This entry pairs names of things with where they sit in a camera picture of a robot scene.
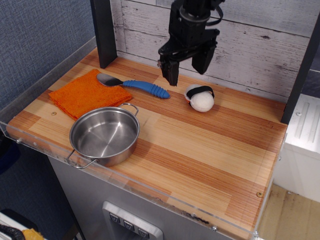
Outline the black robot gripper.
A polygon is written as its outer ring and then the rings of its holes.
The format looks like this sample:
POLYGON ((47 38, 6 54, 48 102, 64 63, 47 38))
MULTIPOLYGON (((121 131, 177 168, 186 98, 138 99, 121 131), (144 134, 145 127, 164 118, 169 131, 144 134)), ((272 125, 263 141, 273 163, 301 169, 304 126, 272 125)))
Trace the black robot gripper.
POLYGON ((169 40, 158 53, 162 76, 170 86, 177 86, 179 62, 192 58, 192 67, 203 75, 216 49, 218 29, 207 29, 220 23, 210 21, 211 13, 220 13, 218 4, 172 4, 169 16, 169 40))

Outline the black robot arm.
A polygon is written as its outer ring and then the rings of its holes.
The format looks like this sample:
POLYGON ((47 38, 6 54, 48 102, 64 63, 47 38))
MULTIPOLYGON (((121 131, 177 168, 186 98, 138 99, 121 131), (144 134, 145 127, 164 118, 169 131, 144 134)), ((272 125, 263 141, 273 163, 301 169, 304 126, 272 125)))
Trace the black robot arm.
POLYGON ((169 16, 169 40, 159 48, 158 65, 162 76, 176 86, 180 62, 192 59, 192 67, 204 74, 217 47, 217 25, 223 18, 222 0, 175 0, 169 16))

